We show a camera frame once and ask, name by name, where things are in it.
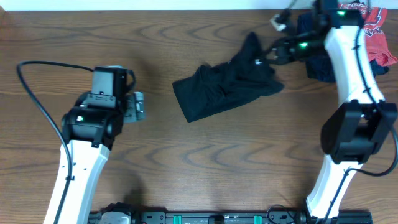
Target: green connector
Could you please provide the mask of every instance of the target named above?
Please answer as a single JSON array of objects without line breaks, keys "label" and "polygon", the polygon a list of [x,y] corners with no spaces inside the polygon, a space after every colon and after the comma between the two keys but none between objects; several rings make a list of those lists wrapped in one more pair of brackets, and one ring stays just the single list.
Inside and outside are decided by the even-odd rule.
[{"label": "green connector", "polygon": [[181,223],[182,223],[181,215],[174,215],[173,216],[173,224],[181,224]]},{"label": "green connector", "polygon": [[262,216],[255,215],[254,216],[254,224],[262,224]]}]

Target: wood grain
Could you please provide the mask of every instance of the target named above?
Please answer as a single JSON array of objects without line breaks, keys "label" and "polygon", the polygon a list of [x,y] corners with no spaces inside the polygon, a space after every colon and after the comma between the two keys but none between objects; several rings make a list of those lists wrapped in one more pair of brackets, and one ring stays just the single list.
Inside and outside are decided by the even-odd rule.
[{"label": "wood grain", "polygon": [[[302,206],[322,164],[319,133],[336,110],[335,85],[308,79],[302,63],[275,67],[285,85],[281,93],[191,124],[172,91],[173,81],[202,63],[228,61],[250,31],[264,46],[280,37],[268,23],[276,12],[7,13],[0,27],[0,222],[43,222],[59,162],[59,140],[17,80],[21,60],[116,64],[137,75],[147,119],[126,125],[117,137],[93,210],[117,201],[168,210]],[[396,18],[398,11],[389,11],[382,28],[394,55]],[[24,71],[56,121],[91,85],[84,71],[36,65]],[[388,101],[398,103],[397,65],[377,82]],[[365,167],[387,168],[392,147],[388,139]],[[375,223],[395,223],[397,181],[398,172],[358,174],[341,208],[369,209]]]}]

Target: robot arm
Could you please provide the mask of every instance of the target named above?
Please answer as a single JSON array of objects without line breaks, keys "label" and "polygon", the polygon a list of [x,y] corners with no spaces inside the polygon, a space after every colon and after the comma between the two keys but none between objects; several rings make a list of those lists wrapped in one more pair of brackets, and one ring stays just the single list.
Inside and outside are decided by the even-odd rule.
[{"label": "robot arm", "polygon": [[[306,199],[310,217],[325,218],[336,192],[339,192],[327,218],[337,217],[340,202],[355,172],[350,172],[343,185],[340,182],[349,168],[360,169],[370,155],[380,150],[389,129],[384,124],[370,99],[371,96],[386,112],[384,118],[393,123],[397,118],[395,104],[384,102],[384,96],[377,87],[369,64],[365,46],[364,31],[361,30],[358,46],[356,36],[363,19],[359,11],[341,11],[335,0],[317,0],[314,4],[313,18],[315,29],[312,32],[291,35],[275,42],[264,52],[265,58],[272,51],[273,60],[269,63],[283,65],[296,60],[327,53],[331,58],[338,89],[339,108],[326,122],[321,131],[321,145],[325,153],[322,169],[314,189]],[[272,18],[271,23],[278,30],[288,29],[289,13]],[[361,76],[356,58],[358,49]]]},{"label": "robot arm", "polygon": [[[126,84],[128,73],[133,76],[133,84],[129,86]],[[59,224],[87,223],[96,184],[115,137],[121,133],[124,123],[144,118],[142,93],[126,95],[134,82],[131,70],[96,67],[91,91],[82,94],[63,117],[63,137],[73,164],[72,179],[57,216],[68,174],[68,158],[61,146],[57,181],[44,223],[54,223],[54,220]],[[127,223],[125,221],[122,218],[119,223]]]}]

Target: navy cloth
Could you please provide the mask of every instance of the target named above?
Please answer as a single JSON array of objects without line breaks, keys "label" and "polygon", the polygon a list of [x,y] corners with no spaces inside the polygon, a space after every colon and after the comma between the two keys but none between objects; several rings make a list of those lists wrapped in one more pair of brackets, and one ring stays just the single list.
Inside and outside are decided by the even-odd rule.
[{"label": "navy cloth", "polygon": [[202,65],[192,77],[174,82],[175,96],[188,123],[280,92],[284,86],[273,79],[275,70],[266,63],[255,64],[261,52],[252,32],[231,61],[214,67]]},{"label": "navy cloth", "polygon": [[[297,32],[302,34],[313,30],[312,13],[308,12],[298,17]],[[370,62],[373,75],[383,75],[389,71],[388,67],[378,65],[376,60]],[[305,62],[307,75],[322,82],[336,82],[333,66],[328,54],[312,56]]]}]

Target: white wall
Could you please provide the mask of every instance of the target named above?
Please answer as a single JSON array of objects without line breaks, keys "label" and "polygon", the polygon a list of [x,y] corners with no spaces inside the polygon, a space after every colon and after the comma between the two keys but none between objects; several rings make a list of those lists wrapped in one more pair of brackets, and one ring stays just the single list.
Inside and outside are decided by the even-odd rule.
[{"label": "white wall", "polygon": [[[6,11],[228,10],[283,9],[290,2],[291,0],[0,0],[0,6]],[[294,8],[308,9],[311,2],[297,0]],[[372,6],[398,9],[398,0],[371,2]]]}]

